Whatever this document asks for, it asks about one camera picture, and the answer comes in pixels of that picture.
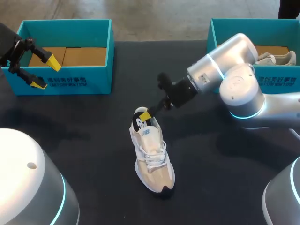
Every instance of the beige sneaker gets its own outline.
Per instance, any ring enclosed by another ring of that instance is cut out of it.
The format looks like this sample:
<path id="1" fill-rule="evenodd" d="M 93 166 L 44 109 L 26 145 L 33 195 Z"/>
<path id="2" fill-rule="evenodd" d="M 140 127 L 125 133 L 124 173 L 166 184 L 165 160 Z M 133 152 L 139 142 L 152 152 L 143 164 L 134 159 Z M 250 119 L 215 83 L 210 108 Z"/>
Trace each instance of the beige sneaker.
<path id="1" fill-rule="evenodd" d="M 169 194 L 175 184 L 174 169 L 157 120 L 154 117 L 147 121 L 139 118 L 146 110 L 146 107 L 140 107 L 135 111 L 129 128 L 137 157 L 135 171 L 150 191 Z"/>

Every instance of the white shoe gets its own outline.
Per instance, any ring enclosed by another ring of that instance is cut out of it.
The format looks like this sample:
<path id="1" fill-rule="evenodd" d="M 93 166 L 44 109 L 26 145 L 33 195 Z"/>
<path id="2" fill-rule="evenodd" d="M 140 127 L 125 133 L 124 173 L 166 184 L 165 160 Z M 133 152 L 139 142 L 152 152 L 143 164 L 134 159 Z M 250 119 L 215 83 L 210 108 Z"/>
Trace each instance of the white shoe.
<path id="1" fill-rule="evenodd" d="M 175 184 L 174 169 L 157 120 L 153 117 L 143 122 L 139 118 L 146 110 L 140 107 L 135 111 L 129 128 L 137 157 L 135 171 L 150 191 L 168 195 Z"/>
<path id="2" fill-rule="evenodd" d="M 295 66 L 296 65 L 296 53 L 289 51 L 285 55 L 272 55 L 268 52 L 258 57 L 257 65 L 278 65 L 278 66 Z"/>

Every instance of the cardboard box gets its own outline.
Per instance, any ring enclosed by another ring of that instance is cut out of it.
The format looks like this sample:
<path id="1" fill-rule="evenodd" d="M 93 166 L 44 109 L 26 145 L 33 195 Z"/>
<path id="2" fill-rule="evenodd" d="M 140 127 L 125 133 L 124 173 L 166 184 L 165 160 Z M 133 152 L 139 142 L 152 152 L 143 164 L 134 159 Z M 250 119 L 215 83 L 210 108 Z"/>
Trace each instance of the cardboard box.
<path id="1" fill-rule="evenodd" d="M 289 52 L 289 49 L 283 46 L 256 45 L 255 48 L 258 52 L 258 55 L 264 53 L 270 53 L 272 55 L 285 55 Z"/>
<path id="2" fill-rule="evenodd" d="M 8 72 L 8 67 L 4 67 L 4 75 L 16 95 L 87 95 L 111 92 L 114 58 L 111 20 L 23 21 L 17 34 L 24 39 L 34 39 L 35 43 L 42 47 L 102 48 L 106 49 L 106 52 L 101 52 L 99 65 L 102 66 L 63 66 L 59 72 L 56 72 L 50 67 L 29 67 L 32 53 L 28 51 L 20 60 L 21 68 L 42 77 L 48 86 L 44 90 L 32 88 L 24 80 Z"/>
<path id="3" fill-rule="evenodd" d="M 65 57 L 66 48 L 65 47 L 43 47 L 46 51 L 50 51 L 55 56 L 56 60 L 60 65 L 62 65 L 62 62 Z M 36 56 L 35 54 L 32 54 L 31 60 L 29 62 L 29 67 L 47 67 L 46 64 L 42 63 L 41 59 Z"/>
<path id="4" fill-rule="evenodd" d="M 296 52 L 296 66 L 254 65 L 263 93 L 300 91 L 300 22 L 292 19 L 212 18 L 207 53 L 237 33 L 243 33 L 256 45 L 259 54 Z"/>
<path id="5" fill-rule="evenodd" d="M 104 66 L 106 48 L 67 48 L 63 67 Z"/>

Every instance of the shoe sole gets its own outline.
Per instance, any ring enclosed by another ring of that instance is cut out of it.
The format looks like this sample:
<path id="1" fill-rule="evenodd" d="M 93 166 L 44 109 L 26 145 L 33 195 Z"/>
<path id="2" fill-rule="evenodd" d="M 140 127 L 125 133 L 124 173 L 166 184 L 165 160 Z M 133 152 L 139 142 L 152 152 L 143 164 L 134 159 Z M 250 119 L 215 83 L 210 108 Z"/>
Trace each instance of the shoe sole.
<path id="1" fill-rule="evenodd" d="M 175 185 L 175 172 L 174 172 L 174 168 L 173 168 L 172 163 L 170 163 L 170 164 L 171 164 L 171 168 L 172 168 L 172 176 L 174 177 L 174 185 Z M 156 194 L 160 194 L 161 193 L 161 192 L 157 192 L 157 191 L 153 190 L 152 188 L 150 188 L 149 185 L 143 180 L 142 175 L 141 175 L 141 173 L 139 171 L 139 167 L 137 165 L 137 160 L 135 161 L 135 172 L 136 172 L 137 176 L 140 178 L 141 182 L 146 186 L 146 188 L 148 188 L 153 193 L 156 193 Z"/>

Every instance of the shoe tongue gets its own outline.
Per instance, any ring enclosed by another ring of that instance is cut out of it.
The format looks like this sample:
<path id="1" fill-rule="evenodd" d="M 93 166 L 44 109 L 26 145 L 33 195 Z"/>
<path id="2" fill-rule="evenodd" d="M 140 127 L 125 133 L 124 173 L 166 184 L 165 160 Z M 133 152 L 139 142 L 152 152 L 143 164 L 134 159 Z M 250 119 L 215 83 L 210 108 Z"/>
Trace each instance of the shoe tongue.
<path id="1" fill-rule="evenodd" d="M 159 130 L 154 126 L 146 126 L 138 131 L 141 136 L 142 148 L 146 153 L 156 154 L 161 149 Z"/>

